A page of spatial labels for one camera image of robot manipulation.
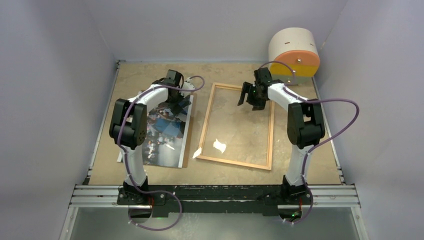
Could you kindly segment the light wooden picture frame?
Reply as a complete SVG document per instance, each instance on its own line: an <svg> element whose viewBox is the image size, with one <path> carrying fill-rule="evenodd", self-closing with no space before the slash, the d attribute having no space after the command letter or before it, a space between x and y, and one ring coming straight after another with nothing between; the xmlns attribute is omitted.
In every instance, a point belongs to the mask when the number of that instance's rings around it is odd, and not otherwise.
<svg viewBox="0 0 424 240"><path fill-rule="evenodd" d="M270 171L273 161L275 104L252 111L237 106L242 88L213 83L196 157L217 163Z"/></svg>

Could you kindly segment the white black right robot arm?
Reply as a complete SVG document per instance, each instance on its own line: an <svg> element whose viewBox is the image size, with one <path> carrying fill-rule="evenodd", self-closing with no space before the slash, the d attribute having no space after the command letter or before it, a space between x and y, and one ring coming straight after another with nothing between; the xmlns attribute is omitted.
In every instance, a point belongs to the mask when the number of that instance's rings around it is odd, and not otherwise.
<svg viewBox="0 0 424 240"><path fill-rule="evenodd" d="M309 151L325 136L324 117L321 105L309 100L273 79L268 68L254 71L254 83L244 82L238 105L247 102L254 111L264 110L268 101L273 101L287 111L286 132L292 144L291 158L283 176L282 200L294 203L300 195L307 193L306 176L310 157Z"/></svg>

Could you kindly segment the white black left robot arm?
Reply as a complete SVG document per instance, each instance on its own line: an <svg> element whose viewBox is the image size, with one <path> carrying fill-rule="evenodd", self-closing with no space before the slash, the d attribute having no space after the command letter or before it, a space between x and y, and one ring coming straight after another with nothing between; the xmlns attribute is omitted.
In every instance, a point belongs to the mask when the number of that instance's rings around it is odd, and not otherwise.
<svg viewBox="0 0 424 240"><path fill-rule="evenodd" d="M109 136L119 147L126 177L123 192L138 205L146 203L149 195L148 177L144 170L142 144L148 135L148 113L160 104L166 104L179 114L198 90L191 78L183 79L176 70L168 70L165 77L157 79L135 97L115 101L109 127Z"/></svg>

